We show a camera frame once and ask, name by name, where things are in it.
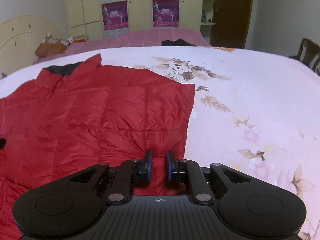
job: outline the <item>wardrobe door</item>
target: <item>wardrobe door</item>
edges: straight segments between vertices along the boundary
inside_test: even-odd
[[[131,32],[152,28],[152,0],[128,0]]]
[[[101,21],[101,2],[100,0],[82,0],[84,21],[85,23],[92,23]]]
[[[200,31],[202,0],[180,0],[179,28]]]
[[[70,28],[69,34],[72,37],[76,37],[79,35],[87,34],[87,30],[85,29],[85,25],[80,25],[80,26]]]
[[[65,0],[65,7],[69,28],[84,24],[82,0]]]
[[[87,35],[89,36],[90,40],[99,41],[104,39],[101,21],[86,24],[85,27],[87,29]]]

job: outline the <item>metal screw head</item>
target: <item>metal screw head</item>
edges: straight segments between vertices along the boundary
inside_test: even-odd
[[[122,194],[114,193],[114,194],[111,194],[108,198],[111,201],[117,202],[117,201],[123,200],[124,196]]]
[[[199,201],[205,201],[205,202],[212,199],[212,197],[209,194],[205,194],[205,193],[198,194],[196,198]]]

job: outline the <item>pink checked bedspread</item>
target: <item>pink checked bedspread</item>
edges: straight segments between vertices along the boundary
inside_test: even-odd
[[[199,47],[208,47],[209,43],[205,41],[201,33],[195,30],[185,30],[178,28],[171,29],[151,29],[136,32],[129,32],[120,35],[119,37],[106,39],[102,41],[86,41],[71,44],[65,53],[56,54],[53,56],[39,58],[34,64],[52,60],[59,57],[69,56],[73,54],[83,53],[87,51],[97,49],[108,49],[108,48],[123,48],[123,47],[152,47],[160,46],[162,41],[170,40],[176,41],[183,39],[186,42],[194,44]]]

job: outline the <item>pink poster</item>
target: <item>pink poster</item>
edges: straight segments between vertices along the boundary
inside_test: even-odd
[[[104,30],[128,28],[127,1],[102,4]]]
[[[152,0],[153,27],[179,27],[179,0]]]

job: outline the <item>red down jacket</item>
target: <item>red down jacket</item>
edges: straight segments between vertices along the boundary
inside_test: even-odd
[[[0,239],[17,239],[15,199],[99,162],[118,166],[153,151],[151,182],[136,194],[173,195],[165,153],[182,159],[194,85],[147,69],[101,66],[96,55],[62,77],[42,70],[0,100]]]

